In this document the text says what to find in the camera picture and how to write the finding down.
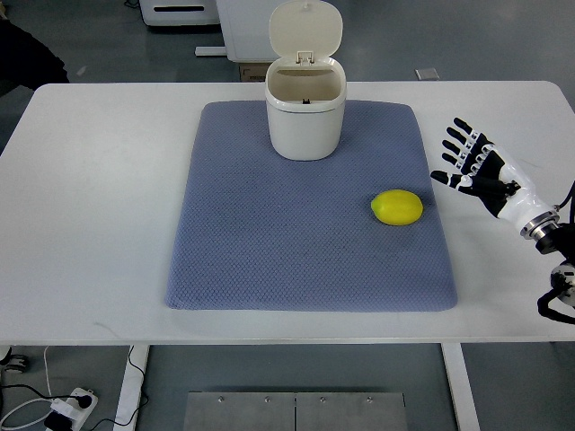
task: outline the gray floor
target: gray floor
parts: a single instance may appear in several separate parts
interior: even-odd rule
[[[13,353],[26,355],[30,366],[23,374],[2,372],[2,385],[27,384],[42,393],[49,395],[46,368],[44,365],[44,346],[14,347]],[[118,408],[128,347],[67,347],[52,346],[46,352],[49,387],[53,396],[67,395],[75,388],[93,391],[98,397],[98,404],[84,424],[85,429],[94,427],[100,419],[114,418]],[[37,399],[33,392],[24,388],[3,389],[4,408],[2,417],[21,403]],[[47,402],[34,402],[13,413],[3,424],[4,427],[21,425],[42,418],[50,410]],[[30,431],[44,431],[42,423],[27,427]],[[110,431],[111,422],[103,422],[96,430]]]
[[[237,65],[226,58],[193,55],[197,46],[223,45],[218,27],[148,29],[140,11],[124,6],[123,0],[4,3],[14,24],[32,33],[65,62],[72,83],[239,81]],[[551,81],[575,107],[575,2],[332,3],[344,21],[343,40],[334,57],[350,81],[414,81],[415,68],[435,67],[444,81]],[[0,55],[2,43],[5,41],[0,41]],[[0,151],[31,96],[32,91],[20,87],[0,97]],[[445,374],[436,368],[436,347],[418,350],[414,363],[409,348],[154,347],[146,378],[152,401],[142,411],[138,429],[161,429],[158,424],[166,414],[172,423],[182,423],[186,391],[213,386],[393,388],[408,394],[408,409],[413,402],[424,403],[421,397],[431,391],[440,407],[408,410],[410,430],[432,429],[426,420],[438,421],[437,429],[453,429],[453,412],[445,400]],[[573,429],[569,407],[575,392],[573,349],[571,343],[464,346],[482,429]],[[71,356],[55,357],[54,361],[61,362],[54,366],[75,366],[77,355],[84,352],[70,347]],[[165,367],[164,360],[170,357],[177,360]],[[410,358],[410,365],[401,368],[405,357]],[[386,366],[378,368],[378,363]],[[110,373],[91,373],[95,391],[117,383],[123,363],[112,368],[115,371]],[[411,370],[420,382],[413,380]],[[433,385],[427,385],[426,379]]]

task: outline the white trash bin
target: white trash bin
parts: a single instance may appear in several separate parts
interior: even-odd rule
[[[340,142],[347,95],[345,72],[330,56],[343,22],[331,4],[295,0],[270,17],[270,41],[280,56],[266,74],[271,143],[291,160],[318,160]]]

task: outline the yellow lemon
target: yellow lemon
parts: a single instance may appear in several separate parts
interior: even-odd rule
[[[404,226],[417,221],[423,213],[421,199],[406,190],[388,190],[371,201],[377,220],[394,226]]]

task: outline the metal panel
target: metal panel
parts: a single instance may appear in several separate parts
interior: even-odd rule
[[[293,392],[189,392],[184,431],[294,431]]]
[[[415,69],[417,79],[420,81],[439,81],[438,71],[434,67],[428,69]]]
[[[184,431],[407,431],[403,394],[190,392]]]
[[[297,394],[297,431],[407,431],[403,394]]]

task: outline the trash bin lid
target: trash bin lid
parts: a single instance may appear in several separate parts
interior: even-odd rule
[[[340,47],[343,21],[335,6],[318,0],[280,4],[270,17],[271,47],[281,57],[311,52],[326,58]]]

